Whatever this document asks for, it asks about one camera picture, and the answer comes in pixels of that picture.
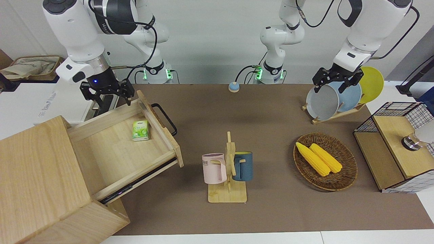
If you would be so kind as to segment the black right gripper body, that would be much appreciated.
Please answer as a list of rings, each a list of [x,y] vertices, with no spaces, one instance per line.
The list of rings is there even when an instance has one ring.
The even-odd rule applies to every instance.
[[[121,81],[119,81],[112,68],[108,68],[100,74],[90,76],[86,81],[81,82],[80,91],[82,86],[90,87],[92,93],[100,92],[101,95],[116,95],[122,97]]]

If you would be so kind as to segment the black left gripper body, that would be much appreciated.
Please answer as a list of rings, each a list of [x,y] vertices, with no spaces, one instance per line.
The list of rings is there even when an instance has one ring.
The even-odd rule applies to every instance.
[[[339,82],[344,79],[362,79],[364,76],[363,70],[359,67],[356,71],[348,71],[345,68],[333,64],[331,68],[319,68],[316,74],[313,76],[313,80],[323,80],[323,85],[331,82]]]

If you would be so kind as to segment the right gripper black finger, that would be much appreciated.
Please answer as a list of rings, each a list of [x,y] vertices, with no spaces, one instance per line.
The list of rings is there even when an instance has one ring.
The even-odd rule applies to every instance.
[[[81,92],[86,100],[92,100],[96,103],[101,103],[101,93],[99,91],[96,91],[95,93],[92,93],[90,91],[90,87],[82,86]]]
[[[128,106],[131,105],[131,100],[135,95],[135,90],[130,81],[121,81],[121,93]]]

